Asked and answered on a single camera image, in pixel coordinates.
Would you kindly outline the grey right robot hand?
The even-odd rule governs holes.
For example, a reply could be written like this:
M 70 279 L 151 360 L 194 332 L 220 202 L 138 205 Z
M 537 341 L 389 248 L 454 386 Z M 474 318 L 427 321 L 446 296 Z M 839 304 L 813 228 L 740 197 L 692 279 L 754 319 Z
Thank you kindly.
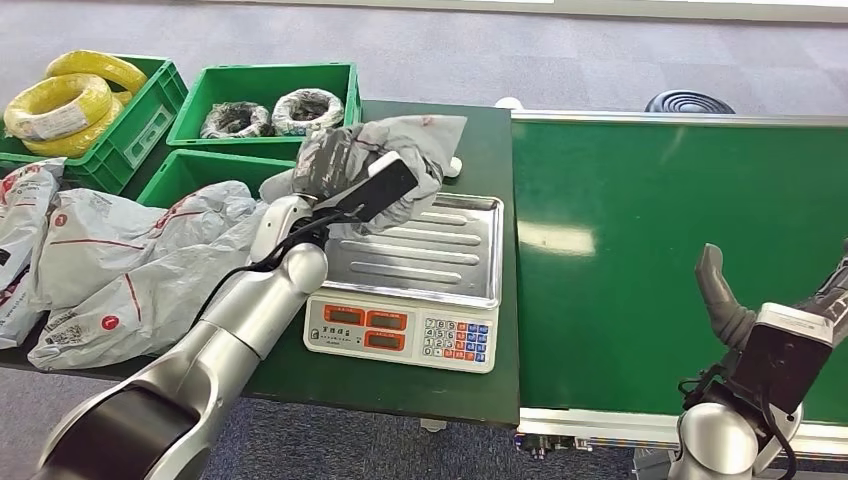
M 694 274 L 715 336 L 730 349 L 742 351 L 757 313 L 741 305 L 723 273 L 722 250 L 711 243 L 703 246 Z M 791 308 L 828 319 L 833 327 L 833 346 L 847 337 L 847 240 L 843 256 L 812 295 Z

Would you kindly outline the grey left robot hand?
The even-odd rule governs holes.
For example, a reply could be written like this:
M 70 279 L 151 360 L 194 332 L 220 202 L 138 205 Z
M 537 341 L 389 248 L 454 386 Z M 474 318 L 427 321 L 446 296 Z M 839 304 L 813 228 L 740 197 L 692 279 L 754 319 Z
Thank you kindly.
M 291 187 L 324 201 L 351 188 L 367 176 L 372 151 L 359 142 L 362 123 L 314 132 L 301 145 Z

